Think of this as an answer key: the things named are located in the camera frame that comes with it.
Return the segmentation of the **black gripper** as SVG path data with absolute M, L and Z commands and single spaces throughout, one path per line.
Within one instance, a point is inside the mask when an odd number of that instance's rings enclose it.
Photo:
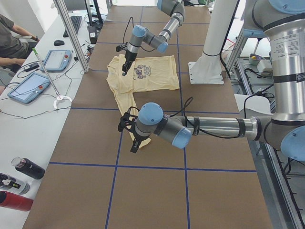
M 138 126 L 135 126 L 132 129 L 132 133 L 134 136 L 132 147 L 130 149 L 130 151 L 132 153 L 137 152 L 141 143 L 150 143 L 151 142 L 151 139 L 150 139 L 151 132 L 149 130 L 146 130 L 146 129 L 141 130 Z
M 132 62 L 135 61 L 136 57 L 137 57 L 137 52 L 132 52 L 132 51 L 129 51 L 128 49 L 126 50 L 126 52 L 125 52 L 126 62 L 122 66 L 122 76 L 125 76 L 128 73 L 128 71 L 132 65 Z

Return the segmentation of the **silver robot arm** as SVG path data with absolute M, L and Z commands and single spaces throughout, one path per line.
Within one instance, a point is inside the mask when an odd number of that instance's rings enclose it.
M 172 34 L 179 26 L 182 26 L 185 19 L 185 10 L 180 2 L 176 0 L 159 0 L 157 7 L 160 11 L 171 17 L 159 35 L 154 35 L 141 25 L 135 25 L 130 41 L 116 47 L 117 52 L 125 50 L 124 57 L 126 61 L 122 65 L 122 76 L 128 73 L 128 70 L 137 57 L 138 49 L 143 42 L 158 52 L 164 53 Z
M 166 115 L 156 103 L 146 103 L 131 120 L 131 151 L 155 134 L 177 148 L 193 135 L 223 139 L 246 137 L 261 141 L 296 161 L 305 159 L 305 3 L 302 0 L 249 0 L 244 30 L 271 40 L 276 111 L 246 108 L 248 96 L 237 94 L 244 117 L 214 118 Z

